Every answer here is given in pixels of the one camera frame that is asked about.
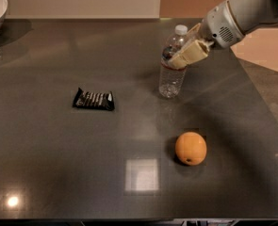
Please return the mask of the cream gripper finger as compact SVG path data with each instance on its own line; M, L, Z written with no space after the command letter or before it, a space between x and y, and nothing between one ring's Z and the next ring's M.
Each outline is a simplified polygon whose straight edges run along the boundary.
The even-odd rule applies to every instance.
M194 25L194 26L189 30L189 32L187 33L187 36L190 37L190 36L194 36L195 34L197 34L198 31L199 31L199 29L200 29L200 26L201 26L200 23L197 23L196 25Z
M172 58L168 65L176 70L181 70L208 57L210 42L205 40L188 41Z

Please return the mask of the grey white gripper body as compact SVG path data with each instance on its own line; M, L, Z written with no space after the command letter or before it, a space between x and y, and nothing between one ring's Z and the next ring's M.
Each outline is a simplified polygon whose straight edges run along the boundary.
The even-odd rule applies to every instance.
M222 2L206 14L201 22L199 35L204 40L213 41L220 48L229 48L245 37L228 1Z

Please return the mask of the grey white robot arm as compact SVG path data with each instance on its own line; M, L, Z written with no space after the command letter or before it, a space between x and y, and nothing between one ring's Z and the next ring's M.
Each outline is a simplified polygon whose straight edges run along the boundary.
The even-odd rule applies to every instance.
M169 60L176 70L208 57L212 47L229 48L260 27L278 24L278 0L225 0L187 33L188 41Z

